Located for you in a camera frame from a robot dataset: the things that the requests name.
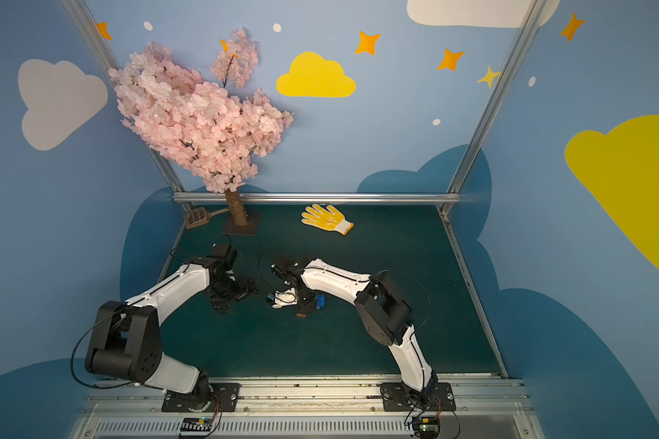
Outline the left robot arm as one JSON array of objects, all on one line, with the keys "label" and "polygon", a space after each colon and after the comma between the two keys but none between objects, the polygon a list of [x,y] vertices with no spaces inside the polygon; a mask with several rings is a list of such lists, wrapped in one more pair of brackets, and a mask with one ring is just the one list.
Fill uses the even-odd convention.
[{"label": "left robot arm", "polygon": [[257,287],[253,279],[234,274],[221,257],[194,258],[144,293],[99,308],[90,330],[86,371],[170,393],[206,393],[203,372],[166,355],[161,338],[163,323],[205,291],[236,300]]}]

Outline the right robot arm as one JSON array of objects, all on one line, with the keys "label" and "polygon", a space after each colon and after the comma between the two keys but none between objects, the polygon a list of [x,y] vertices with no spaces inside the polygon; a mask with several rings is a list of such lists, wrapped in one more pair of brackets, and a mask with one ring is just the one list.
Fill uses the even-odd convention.
[{"label": "right robot arm", "polygon": [[310,314],[320,294],[353,305],[369,336],[394,357],[407,402],[420,409],[429,406],[439,378],[417,341],[412,307],[387,274],[357,274],[307,257],[298,262],[282,257],[271,270],[287,286],[268,298],[273,307],[294,305],[298,314]]}]

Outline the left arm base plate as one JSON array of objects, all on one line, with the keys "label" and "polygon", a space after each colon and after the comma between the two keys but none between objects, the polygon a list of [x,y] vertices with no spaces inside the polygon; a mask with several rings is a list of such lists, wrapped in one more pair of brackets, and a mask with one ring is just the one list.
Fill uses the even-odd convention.
[{"label": "left arm base plate", "polygon": [[236,409],[239,383],[210,383],[206,393],[174,393],[167,391],[162,413],[231,413]]}]

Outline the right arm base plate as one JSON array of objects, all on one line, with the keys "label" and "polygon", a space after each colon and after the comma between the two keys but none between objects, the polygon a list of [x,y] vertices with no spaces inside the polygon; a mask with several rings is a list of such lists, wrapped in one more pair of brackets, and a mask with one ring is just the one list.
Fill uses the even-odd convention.
[{"label": "right arm base plate", "polygon": [[431,390],[414,391],[402,382],[382,382],[379,394],[383,399],[385,412],[442,411],[457,410],[456,397],[448,382],[437,382]]}]

